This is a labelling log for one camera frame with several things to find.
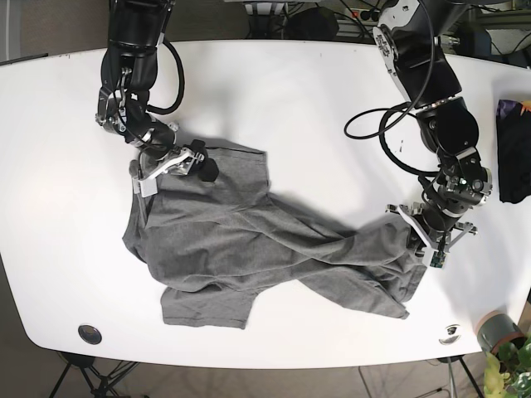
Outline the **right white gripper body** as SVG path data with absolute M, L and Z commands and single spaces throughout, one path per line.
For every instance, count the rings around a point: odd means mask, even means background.
M 201 140 L 193 140 L 189 145 L 177 147 L 160 160 L 153 160 L 141 153 L 129 163 L 133 194 L 151 197 L 158 193 L 159 176 L 168 173 L 187 176 L 199 169 L 206 159 L 206 143 Z

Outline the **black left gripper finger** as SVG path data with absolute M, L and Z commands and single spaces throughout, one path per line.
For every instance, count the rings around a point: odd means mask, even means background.
M 411 231 L 408 235 L 407 248 L 416 257 L 423 257 L 425 255 L 426 245 L 415 231 Z

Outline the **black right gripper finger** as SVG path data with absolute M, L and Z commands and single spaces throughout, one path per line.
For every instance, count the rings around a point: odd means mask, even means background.
M 219 176 L 217 163 L 212 158 L 204 158 L 196 165 L 195 171 L 202 182 L 215 182 Z

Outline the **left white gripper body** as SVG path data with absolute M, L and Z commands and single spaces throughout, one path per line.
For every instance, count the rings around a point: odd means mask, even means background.
M 434 206 L 413 202 L 410 206 L 388 204 L 386 212 L 399 215 L 411 228 L 409 242 L 418 244 L 416 254 L 424 265 L 442 269 L 447 257 L 459 240 L 467 234 L 476 235 L 478 229 L 459 218 L 445 217 Z

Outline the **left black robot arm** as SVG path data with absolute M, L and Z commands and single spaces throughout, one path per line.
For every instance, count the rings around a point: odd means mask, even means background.
M 378 130 L 372 134 L 388 158 L 417 176 L 420 203 L 390 206 L 421 239 L 424 263 L 442 268 L 450 248 L 466 234 L 476 233 L 461 217 L 483 205 L 492 192 L 492 176 L 481 164 L 477 149 L 479 126 L 460 96 L 461 85 L 441 48 L 441 35 L 462 15 L 467 1 L 386 1 L 372 30 L 387 73 L 405 101 L 381 108 Z M 438 168 L 422 171 L 391 153 L 385 133 L 412 116 L 424 145 L 434 153 Z

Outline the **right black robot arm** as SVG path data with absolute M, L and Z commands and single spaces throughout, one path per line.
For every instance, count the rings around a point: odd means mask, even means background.
M 178 109 L 185 89 L 182 60 L 165 36 L 173 6 L 172 1 L 110 2 L 95 121 L 138 149 L 138 157 L 129 164 L 129 175 L 134 194 L 142 198 L 157 193 L 157 178 L 162 174 L 196 173 L 204 182 L 215 181 L 219 174 L 203 141 L 180 146 L 176 128 L 159 120 Z M 166 108 L 149 103 L 158 76 L 159 46 L 170 51 L 178 73 L 176 99 Z

